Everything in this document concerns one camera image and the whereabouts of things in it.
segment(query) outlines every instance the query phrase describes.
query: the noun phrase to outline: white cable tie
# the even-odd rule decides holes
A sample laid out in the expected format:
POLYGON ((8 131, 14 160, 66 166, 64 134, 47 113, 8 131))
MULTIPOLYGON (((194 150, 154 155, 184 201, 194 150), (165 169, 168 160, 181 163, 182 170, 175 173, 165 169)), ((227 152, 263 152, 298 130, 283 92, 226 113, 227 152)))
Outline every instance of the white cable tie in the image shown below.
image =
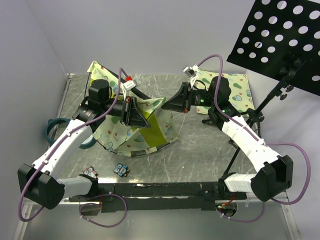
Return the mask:
POLYGON ((193 65, 193 67, 191 67, 193 71, 198 71, 199 67, 197 64, 193 65))
POLYGON ((265 145, 265 140, 263 138, 261 138, 259 141, 258 141, 258 144, 259 145, 265 145))

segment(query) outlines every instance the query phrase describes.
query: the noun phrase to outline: blue tape roll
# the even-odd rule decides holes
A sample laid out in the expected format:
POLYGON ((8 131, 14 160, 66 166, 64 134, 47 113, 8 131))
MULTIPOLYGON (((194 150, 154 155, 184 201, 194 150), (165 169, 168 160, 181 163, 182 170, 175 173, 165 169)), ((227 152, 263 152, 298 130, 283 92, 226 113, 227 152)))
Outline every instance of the blue tape roll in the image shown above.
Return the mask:
MULTIPOLYGON (((70 119, 63 118, 63 117, 49 119, 48 124, 45 128, 45 139, 50 144, 50 146, 52 146, 52 144, 54 144, 56 141, 56 140, 49 137, 49 133, 50 133, 51 129, 53 129, 58 124, 69 123, 69 122, 70 122, 70 119)), ((95 145, 95 143, 96 143, 96 140, 95 140, 94 136, 91 135, 79 146, 79 148, 88 149, 88 148, 91 148, 93 145, 95 145)))

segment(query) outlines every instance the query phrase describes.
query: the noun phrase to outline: metal table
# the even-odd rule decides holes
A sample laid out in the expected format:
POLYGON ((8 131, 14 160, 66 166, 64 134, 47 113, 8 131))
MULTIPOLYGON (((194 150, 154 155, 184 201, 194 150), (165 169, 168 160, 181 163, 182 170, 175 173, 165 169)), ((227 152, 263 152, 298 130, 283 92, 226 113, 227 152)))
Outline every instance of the metal table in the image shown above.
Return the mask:
MULTIPOLYGON (((138 74, 133 77, 140 90, 152 98, 171 97, 188 78, 180 74, 138 74)), ((83 99, 87 75, 69 78, 59 108, 60 116, 70 118, 83 99)), ((104 150, 99 144, 89 149, 78 149, 71 157, 60 178, 76 177, 88 166, 94 166, 100 183, 160 183, 217 181, 225 171, 235 148, 229 138, 214 126, 201 123, 206 116, 173 113, 180 137, 161 150, 141 156, 124 157, 104 150), (117 162, 130 167, 128 177, 112 172, 117 162)), ((63 131, 56 131, 58 137, 63 131)), ((241 152, 231 171, 254 173, 253 165, 241 152)), ((286 193, 277 196, 284 200, 286 193)), ((27 201, 23 214, 28 217, 39 206, 27 201)), ((237 200, 238 219, 253 219, 261 211, 262 203, 255 197, 237 200)), ((80 202, 62 201, 55 209, 44 209, 33 221, 19 222, 16 236, 23 240, 68 239, 300 239, 290 206, 273 201, 266 203, 264 216, 253 223, 221 219, 216 211, 200 209, 135 210, 129 211, 124 222, 105 229, 79 219, 80 202)), ((114 224, 123 211, 101 213, 94 220, 114 224)))
MULTIPOLYGON (((84 98, 87 75, 73 75, 62 100, 60 117, 71 118, 84 98)), ((184 74, 135 74, 132 78, 139 89, 151 98, 173 96, 182 82, 188 81, 184 74)), ((106 151, 96 143, 89 149, 78 149, 68 162, 60 178, 76 177, 90 165, 104 183, 161 183, 161 182, 213 182, 222 175, 236 149, 228 143, 228 136, 215 126, 201 122, 207 118, 197 114, 192 107, 188 114, 173 112, 179 139, 161 150, 140 156, 126 157, 106 151), (113 173, 117 163, 129 166, 127 177, 113 173)), ((58 129, 56 136, 62 133, 58 129)), ((255 173, 249 159, 241 152, 231 172, 255 173)))

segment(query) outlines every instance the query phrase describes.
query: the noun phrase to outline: black base bar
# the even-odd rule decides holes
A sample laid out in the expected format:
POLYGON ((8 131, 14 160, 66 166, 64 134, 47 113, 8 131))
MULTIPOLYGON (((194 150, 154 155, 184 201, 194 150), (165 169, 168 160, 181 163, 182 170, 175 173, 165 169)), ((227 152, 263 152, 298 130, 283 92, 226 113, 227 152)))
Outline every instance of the black base bar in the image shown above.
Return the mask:
MULTIPOLYGON (((228 192, 219 182, 163 182, 163 183, 99 183, 97 195, 117 194, 127 202, 129 210, 201 209, 214 211, 215 201, 245 200, 244 192, 228 192)), ((70 202, 102 202, 102 212, 124 209, 123 202, 112 196, 88 199, 74 196, 70 202)))

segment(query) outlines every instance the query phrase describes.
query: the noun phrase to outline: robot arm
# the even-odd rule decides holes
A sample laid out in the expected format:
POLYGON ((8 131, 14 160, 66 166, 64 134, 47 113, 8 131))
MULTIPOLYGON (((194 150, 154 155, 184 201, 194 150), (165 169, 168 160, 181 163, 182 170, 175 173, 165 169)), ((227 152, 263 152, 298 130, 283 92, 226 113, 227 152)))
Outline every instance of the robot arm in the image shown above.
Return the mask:
MULTIPOLYGON (((29 177, 40 167, 46 156, 58 144, 70 130, 84 124, 83 121, 73 119, 68 124, 63 134, 57 141, 43 154, 33 162, 31 166, 23 164, 18 170, 18 179, 21 191, 25 187, 29 177)), ((28 188, 25 197, 46 207, 53 209, 64 198, 76 195, 87 195, 97 187, 97 180, 87 175, 80 175, 74 178, 58 179, 64 169, 71 154, 73 154, 82 142, 92 134, 90 126, 84 126, 70 135, 52 155, 50 161, 46 161, 44 168, 33 180, 33 184, 28 188)))
POLYGON ((228 79, 221 78, 217 102, 222 111, 243 125, 242 127, 226 118, 215 107, 214 96, 218 77, 212 79, 208 90, 193 89, 198 77, 198 66, 186 67, 183 71, 190 77, 190 81, 183 82, 179 91, 162 108, 187 113, 191 106, 211 107, 208 111, 209 120, 203 120, 202 122, 210 121, 228 135, 241 148, 257 171, 257 174, 238 174, 234 172, 222 176, 219 182, 223 191, 254 193, 257 198, 266 202, 290 188, 293 174, 292 159, 287 155, 281 156, 272 150, 263 139, 251 130, 245 119, 229 102, 231 89, 228 79))
MULTIPOLYGON (((129 91, 135 86, 129 84, 126 90, 129 91)), ((24 196, 47 209, 56 207, 63 198, 77 195, 92 198, 97 195, 98 180, 88 175, 81 174, 74 178, 59 179, 60 173, 71 154, 77 150, 84 140, 91 136, 105 118, 83 126, 72 134, 69 132, 88 121, 98 118, 110 108, 110 100, 112 99, 108 81, 104 79, 95 80, 88 92, 88 97, 82 101, 67 128, 50 149, 34 161, 31 166, 23 164, 18 170, 18 180, 22 192, 31 176, 45 162, 45 166, 35 176, 24 196), (66 135, 68 137, 58 146, 50 160, 46 160, 46 157, 66 135)), ((109 114, 120 117, 120 122, 125 125, 150 128, 150 123, 138 109, 135 97, 126 96, 124 100, 117 100, 109 114)))

